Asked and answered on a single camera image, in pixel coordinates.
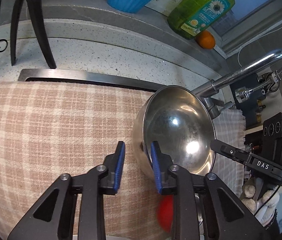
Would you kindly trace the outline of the right gloved hand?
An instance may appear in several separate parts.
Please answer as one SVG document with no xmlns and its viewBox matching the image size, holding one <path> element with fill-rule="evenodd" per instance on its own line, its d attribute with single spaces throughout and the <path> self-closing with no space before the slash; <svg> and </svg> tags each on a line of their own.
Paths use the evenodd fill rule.
<svg viewBox="0 0 282 240">
<path fill-rule="evenodd" d="M 242 187 L 240 200 L 256 217 L 263 227 L 270 226 L 276 216 L 276 209 L 280 200 L 277 192 L 278 186 L 267 190 L 260 196 L 257 196 L 257 187 L 254 184 L 246 183 Z"/>
</svg>

